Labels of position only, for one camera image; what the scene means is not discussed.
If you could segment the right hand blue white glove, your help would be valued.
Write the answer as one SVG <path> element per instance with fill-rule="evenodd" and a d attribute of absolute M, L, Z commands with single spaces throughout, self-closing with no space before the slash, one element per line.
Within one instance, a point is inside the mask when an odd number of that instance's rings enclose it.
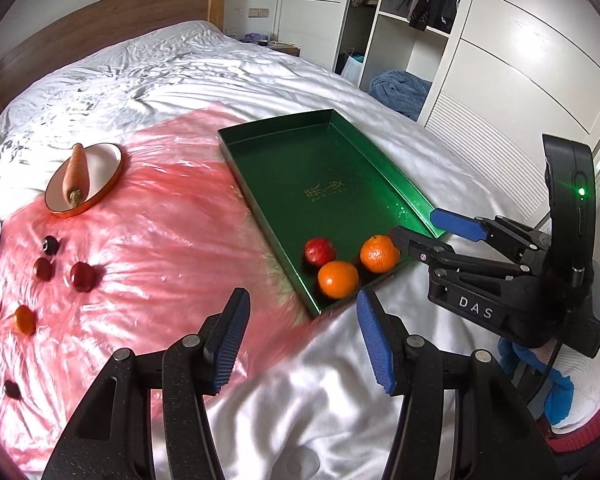
<path fill-rule="evenodd" d="M 572 434 L 594 422 L 600 424 L 600 348 L 594 358 L 562 346 L 550 364 L 555 341 L 528 349 L 501 338 L 498 353 L 501 366 L 513 374 L 520 363 L 543 374 L 548 371 L 550 390 L 543 398 L 543 415 L 558 436 Z"/>

